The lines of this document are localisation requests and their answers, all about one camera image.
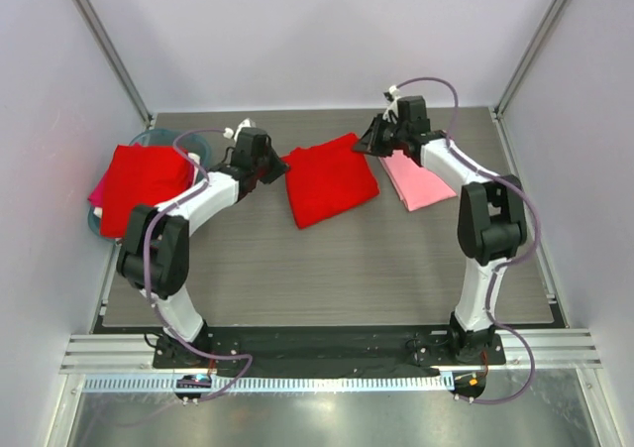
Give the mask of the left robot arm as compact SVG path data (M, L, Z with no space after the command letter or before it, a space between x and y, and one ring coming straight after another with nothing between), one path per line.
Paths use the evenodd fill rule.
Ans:
M172 148L198 170L200 180L172 199L132 210L116 266L117 273L146 298L166 336L177 341L177 358L191 368L203 365L211 349L208 325L186 287L189 239L258 184L270 184L289 171L268 132L255 127L252 120L221 133L233 145L225 159L209 170L181 148L188 132L175 138Z

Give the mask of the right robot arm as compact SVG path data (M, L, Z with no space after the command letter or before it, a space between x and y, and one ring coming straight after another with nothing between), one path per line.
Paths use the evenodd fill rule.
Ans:
M494 314L506 264L527 240L519 179L500 176L462 152L443 131L431 129L421 96L389 96L353 150L375 157L400 151L446 183L459 197L457 237L466 257L460 300L450 315L447 351L474 364L493 345Z

